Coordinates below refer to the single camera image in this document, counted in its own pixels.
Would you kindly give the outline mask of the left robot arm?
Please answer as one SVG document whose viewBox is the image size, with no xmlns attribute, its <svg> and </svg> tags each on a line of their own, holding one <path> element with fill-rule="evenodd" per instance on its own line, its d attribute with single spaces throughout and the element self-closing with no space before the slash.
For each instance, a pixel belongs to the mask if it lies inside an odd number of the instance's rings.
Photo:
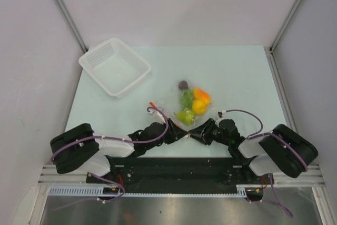
<svg viewBox="0 0 337 225">
<path fill-rule="evenodd" d="M 116 169 L 109 165 L 109 157 L 136 158 L 154 147 L 172 144 L 186 136 L 187 131 L 171 119 L 167 123 L 154 122 L 121 139 L 95 135 L 91 125 L 83 123 L 50 141 L 51 162 L 59 174 L 76 170 L 93 172 L 109 183 L 116 178 Z"/>
</svg>

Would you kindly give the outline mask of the clear zip top bag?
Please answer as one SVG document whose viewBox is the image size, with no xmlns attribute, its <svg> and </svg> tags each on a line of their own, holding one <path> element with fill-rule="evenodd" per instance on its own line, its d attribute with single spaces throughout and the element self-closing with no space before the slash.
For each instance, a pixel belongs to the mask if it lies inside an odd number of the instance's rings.
<svg viewBox="0 0 337 225">
<path fill-rule="evenodd" d="M 149 104 L 162 111 L 160 119 L 170 119 L 187 136 L 210 119 L 214 111 L 211 94 L 188 79 L 176 81 L 165 95 Z"/>
</svg>

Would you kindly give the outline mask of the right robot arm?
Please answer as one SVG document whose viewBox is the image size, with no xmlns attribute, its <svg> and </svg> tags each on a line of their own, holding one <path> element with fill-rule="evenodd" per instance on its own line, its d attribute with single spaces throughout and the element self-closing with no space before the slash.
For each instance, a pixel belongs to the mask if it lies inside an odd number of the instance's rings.
<svg viewBox="0 0 337 225">
<path fill-rule="evenodd" d="M 248 166 L 243 170 L 243 178 L 248 183 L 256 183 L 262 175 L 275 172 L 297 178 L 319 155 L 313 144 L 284 124 L 270 132 L 245 138 L 233 120 L 208 119 L 190 130 L 189 135 L 204 145 L 214 141 L 226 145 L 231 157 Z"/>
</svg>

